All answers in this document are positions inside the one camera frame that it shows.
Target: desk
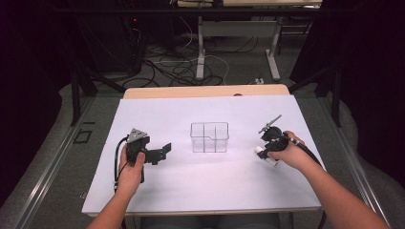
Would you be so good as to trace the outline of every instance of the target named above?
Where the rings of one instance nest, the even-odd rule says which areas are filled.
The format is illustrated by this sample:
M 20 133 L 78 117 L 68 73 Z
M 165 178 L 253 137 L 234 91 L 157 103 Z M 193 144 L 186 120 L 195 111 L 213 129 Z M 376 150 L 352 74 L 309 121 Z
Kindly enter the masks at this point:
M 307 6 L 320 5 L 322 0 L 224 0 L 224 7 L 282 7 L 282 6 Z M 208 8 L 212 3 L 199 3 L 178 1 L 179 7 L 184 8 Z M 270 67 L 273 80 L 279 81 L 280 74 L 274 59 L 278 39 L 283 25 L 283 17 L 277 17 L 276 21 L 203 21 L 199 17 L 199 58 L 196 77 L 203 78 L 203 65 L 205 49 L 203 38 L 205 36 L 257 36 L 272 37 L 270 49 L 266 50 L 266 58 Z
M 253 153 L 264 144 L 258 130 L 279 114 L 276 125 L 296 130 L 320 158 L 295 98 L 283 85 L 130 89 L 118 106 L 82 212 L 96 216 L 114 194 L 114 151 L 132 128 L 151 136 L 148 149 L 171 142 L 172 151 L 157 166 L 145 164 L 145 182 L 128 216 L 319 210 L 298 171 L 284 162 L 273 167 Z M 190 122 L 215 120 L 229 123 L 227 152 L 193 153 Z

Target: clear plastic container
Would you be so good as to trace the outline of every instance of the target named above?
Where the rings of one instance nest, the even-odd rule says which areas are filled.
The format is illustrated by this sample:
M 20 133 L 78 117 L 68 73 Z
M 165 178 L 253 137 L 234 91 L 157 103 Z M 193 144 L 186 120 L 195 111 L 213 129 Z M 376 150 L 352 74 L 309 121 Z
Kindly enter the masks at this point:
M 190 131 L 194 153 L 225 153 L 229 140 L 226 122 L 195 122 Z

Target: gray carpet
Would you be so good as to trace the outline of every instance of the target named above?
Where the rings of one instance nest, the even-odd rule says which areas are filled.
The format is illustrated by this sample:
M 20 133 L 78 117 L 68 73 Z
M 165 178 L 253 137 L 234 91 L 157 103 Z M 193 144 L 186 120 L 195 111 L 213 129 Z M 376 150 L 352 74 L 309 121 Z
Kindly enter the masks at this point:
M 219 39 L 216 40 L 215 50 L 232 51 L 240 48 L 248 39 Z M 304 40 L 305 37 L 302 36 L 284 38 L 282 54 L 276 55 L 280 75 L 283 77 L 281 83 L 291 84 L 288 76 Z M 215 53 L 222 60 L 211 57 L 207 58 L 206 64 L 211 68 L 213 74 L 226 75 L 225 82 L 227 84 L 248 84 L 256 77 L 262 77 L 267 84 L 276 83 L 271 80 L 263 51 L 264 47 L 267 48 L 268 42 L 268 39 L 259 40 L 257 48 L 252 52 Z M 154 61 L 158 62 L 161 59 L 154 58 Z M 144 66 L 137 77 L 150 78 L 151 75 L 151 69 Z M 170 83 L 170 79 L 162 76 L 159 76 L 157 80 L 161 86 L 167 86 Z M 127 84 L 127 87 L 136 87 L 144 83 L 145 81 L 132 81 Z M 91 99 L 88 113 L 84 114 L 80 123 L 78 123 L 75 137 L 69 144 L 67 154 L 62 160 L 63 163 L 55 171 L 55 177 L 50 188 L 46 190 L 46 195 L 43 199 L 40 199 L 42 201 L 37 204 L 37 208 L 33 209 L 34 214 L 32 214 L 32 219 L 28 221 L 27 227 L 84 228 L 92 220 L 90 217 L 81 214 L 81 207 L 84 202 L 81 196 L 90 188 L 104 140 L 108 135 L 121 96 L 121 94 L 116 94 L 101 83 L 96 83 L 96 85 L 100 93 L 96 98 Z M 309 85 L 297 92 L 296 97 L 318 150 L 328 171 L 345 187 L 361 197 L 357 185 L 348 170 L 342 148 L 334 141 L 335 133 L 327 122 L 329 117 L 321 111 L 319 100 L 313 96 L 312 90 L 313 86 Z M 20 225 L 16 223 L 18 223 L 20 213 L 24 210 L 32 190 L 34 190 L 37 181 L 41 178 L 44 169 L 52 161 L 54 154 L 60 150 L 60 144 L 64 141 L 66 134 L 72 130 L 69 126 L 72 118 L 70 88 L 66 87 L 61 91 L 61 94 L 63 96 L 63 106 L 53 129 L 44 141 L 40 151 L 38 151 L 27 173 L 0 210 L 1 228 L 14 228 L 15 225 Z M 341 121 L 343 132 L 355 149 L 357 131 L 350 111 L 344 104 L 342 104 L 341 109 Z M 89 137 L 87 143 L 78 143 L 86 141 L 87 136 Z M 405 228 L 405 221 L 401 217 L 405 216 L 403 208 L 405 206 L 405 192 L 403 188 L 367 162 L 362 161 L 362 164 L 392 227 Z M 282 214 L 281 217 L 282 221 L 286 221 L 285 214 Z M 295 228 L 315 228 L 320 217 L 321 214 L 318 212 L 294 213 Z M 127 219 L 127 222 L 132 224 L 132 219 Z M 283 223 L 283 225 L 284 228 L 288 228 L 287 223 Z M 324 228 L 331 228 L 328 222 Z

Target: white desk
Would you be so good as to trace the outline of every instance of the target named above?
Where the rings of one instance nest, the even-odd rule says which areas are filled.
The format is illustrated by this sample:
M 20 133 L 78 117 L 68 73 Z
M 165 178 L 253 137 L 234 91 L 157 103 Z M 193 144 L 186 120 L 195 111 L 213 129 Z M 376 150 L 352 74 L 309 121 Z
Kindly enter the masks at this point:
M 212 1 L 185 2 L 178 1 L 179 7 L 184 8 L 209 8 Z M 224 0 L 224 7 L 285 7 L 285 6 L 314 6 L 320 5 L 322 0 Z M 274 59 L 283 17 L 277 17 L 277 21 L 203 21 L 199 17 L 199 59 L 196 77 L 203 78 L 203 65 L 205 49 L 203 38 L 205 36 L 257 36 L 272 37 L 270 49 L 266 50 L 266 58 L 270 67 L 273 80 L 279 81 L 280 74 Z
M 270 89 L 270 95 L 257 95 L 255 88 L 258 92 Z M 285 86 L 178 89 L 180 94 L 170 98 L 153 97 L 159 91 L 166 94 L 176 88 L 135 89 L 126 94 L 127 98 L 121 99 L 83 205 L 84 214 L 96 216 L 114 194 L 115 148 L 132 128 L 149 134 L 148 149 L 161 148 L 171 142 L 172 151 L 156 166 L 145 164 L 145 182 L 128 206 L 129 216 L 290 212 L 321 208 L 308 182 L 298 171 L 284 162 L 273 167 L 253 152 L 256 146 L 264 145 L 258 131 L 275 116 L 283 115 L 274 125 L 282 130 L 294 130 L 320 158 L 296 100 L 286 94 Z M 184 97 L 187 91 L 192 92 L 191 97 Z M 234 93 L 243 96 L 226 96 Z M 193 153 L 190 124 L 200 121 L 229 123 L 226 153 Z

